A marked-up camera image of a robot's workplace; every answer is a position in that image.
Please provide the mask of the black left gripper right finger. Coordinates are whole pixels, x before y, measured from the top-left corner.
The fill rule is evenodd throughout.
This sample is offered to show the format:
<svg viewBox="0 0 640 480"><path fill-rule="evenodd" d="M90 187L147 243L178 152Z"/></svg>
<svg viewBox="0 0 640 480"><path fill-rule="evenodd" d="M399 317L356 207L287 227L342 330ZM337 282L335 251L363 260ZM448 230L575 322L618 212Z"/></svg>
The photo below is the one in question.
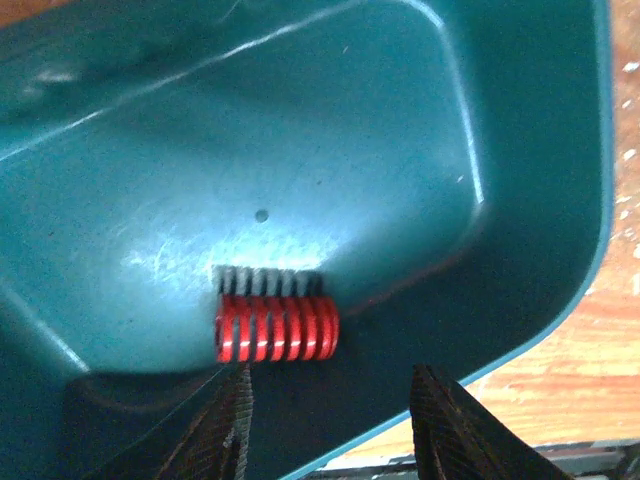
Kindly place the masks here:
<svg viewBox="0 0 640 480"><path fill-rule="evenodd" d="M420 479L568 479L454 380L413 368L414 457Z"/></svg>

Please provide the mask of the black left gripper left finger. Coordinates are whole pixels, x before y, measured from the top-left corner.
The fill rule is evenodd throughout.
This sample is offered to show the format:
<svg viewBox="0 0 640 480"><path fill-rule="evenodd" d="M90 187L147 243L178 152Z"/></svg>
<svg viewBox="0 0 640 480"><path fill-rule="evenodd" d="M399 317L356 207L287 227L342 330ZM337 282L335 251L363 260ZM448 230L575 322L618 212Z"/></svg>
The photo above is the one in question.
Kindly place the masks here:
<svg viewBox="0 0 640 480"><path fill-rule="evenodd" d="M181 435L167 417L94 471L96 479L244 479L253 414L250 367L236 368Z"/></svg>

